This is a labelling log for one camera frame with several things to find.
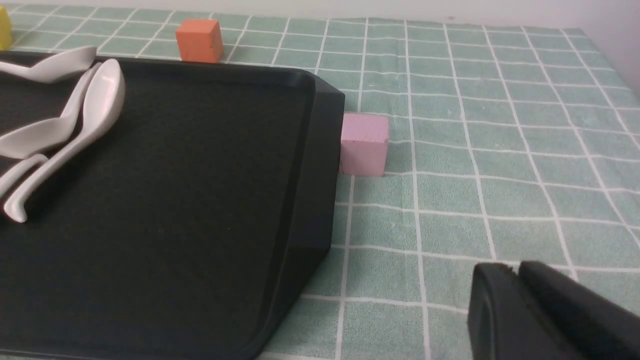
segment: green tablecloth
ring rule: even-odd
[[[8,5],[16,50],[299,67],[388,115],[382,178],[340,176],[333,249],[266,359],[470,359],[473,266],[551,264],[640,314],[640,102],[576,29]]]

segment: white spoon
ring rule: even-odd
[[[66,142],[74,132],[89,83],[100,63],[87,70],[76,84],[60,117],[41,120],[0,136],[0,156],[24,159]]]
[[[12,168],[0,177],[0,197],[9,190],[13,184],[20,179],[27,170],[36,165],[42,165],[47,161],[47,157],[43,154],[35,154],[34,156],[24,159],[15,164]]]
[[[116,122],[124,105],[125,84],[117,60],[105,61],[86,91],[83,127],[78,136],[33,172],[4,204],[4,212],[17,222],[25,222],[24,203],[51,174],[78,152],[100,138]]]
[[[41,60],[32,67],[0,61],[0,72],[7,72],[39,83],[55,83],[77,72],[89,69],[95,59],[95,46],[78,47]]]

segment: orange block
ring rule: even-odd
[[[182,61],[218,63],[224,53],[216,19],[187,19],[175,32]]]

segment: tray rim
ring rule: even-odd
[[[41,53],[41,52],[30,52],[30,51],[7,51],[0,53],[0,59],[6,60],[7,58],[22,58],[29,60],[39,60],[42,58],[46,58],[52,55],[52,53]],[[305,114],[300,127],[300,133],[298,135],[298,141],[296,144],[296,150],[294,155],[294,163],[292,164],[291,171],[289,173],[289,178],[287,180],[287,193],[283,199],[281,216],[280,216],[280,225],[278,226],[278,231],[276,234],[276,238],[283,238],[282,245],[283,249],[278,250],[277,247],[274,248],[273,254],[271,256],[271,261],[269,262],[269,273],[276,274],[275,281],[273,282],[273,289],[270,292],[263,290],[263,300],[261,304],[260,317],[258,322],[256,323],[255,333],[257,336],[260,336],[265,330],[266,326],[271,318],[271,308],[275,301],[275,297],[278,295],[278,286],[280,280],[282,279],[282,270],[284,268],[284,261],[286,259],[287,251],[289,250],[290,245],[290,230],[294,217],[294,208],[297,205],[297,190],[300,181],[300,174],[297,174],[296,171],[300,171],[302,168],[302,164],[305,159],[305,150],[306,149],[306,139],[308,136],[309,125],[312,122],[312,116],[314,110],[317,110],[317,95],[318,93],[334,93],[339,94],[342,97],[342,101],[344,103],[344,94],[327,82],[322,80],[317,75],[304,70],[304,69],[295,69],[295,68],[285,68],[285,67],[263,67],[263,66],[255,66],[255,65],[238,65],[238,64],[209,64],[209,63],[195,63],[195,62],[186,62],[186,61],[177,61],[177,60],[165,60],[165,59],[148,59],[148,58],[126,58],[119,56],[97,56],[95,61],[105,61],[107,59],[116,59],[121,63],[126,65],[157,65],[160,67],[164,67],[165,69],[174,69],[175,67],[182,67],[183,69],[213,69],[216,68],[216,71],[219,73],[230,72],[231,76],[239,76],[241,79],[239,81],[230,81],[235,83],[247,84],[247,85],[275,85],[275,86],[285,86],[289,88],[302,88],[305,92],[308,92],[307,95],[307,103],[305,104]],[[267,75],[267,81],[264,79],[256,79],[258,76]],[[290,209],[288,211],[285,209],[287,205],[290,205]],[[281,251],[282,258],[280,261],[275,261],[275,255]],[[271,284],[271,280],[267,279],[266,288]],[[234,350],[236,355],[240,356],[242,353],[252,352],[255,350],[256,341],[250,341],[243,348]],[[46,345],[44,348],[51,348],[52,346]],[[106,350],[106,348],[90,348],[90,347],[73,347],[70,348],[70,352],[66,352],[65,354],[52,354],[51,352],[41,352],[41,351],[32,351],[32,350],[8,350],[2,348],[0,345],[0,354],[14,354],[20,356],[31,356],[31,357],[58,357],[58,358],[69,358],[69,359],[101,359],[101,358],[110,358],[116,355],[116,357],[122,357],[127,355],[135,355],[136,358],[164,358],[164,359],[175,359],[176,356],[174,354],[170,354],[169,356],[163,356],[160,354],[151,354],[150,352],[146,353],[137,353],[137,352],[128,352],[127,350],[121,349],[113,349]],[[101,354],[99,357],[93,356],[84,356],[78,353],[93,353],[93,354]],[[190,353],[190,356],[198,356],[197,354]],[[237,357],[234,354],[228,354],[230,359],[233,358],[243,358],[242,356]]]

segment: pink block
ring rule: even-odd
[[[380,115],[345,113],[342,123],[340,172],[383,176],[389,148],[389,119]]]

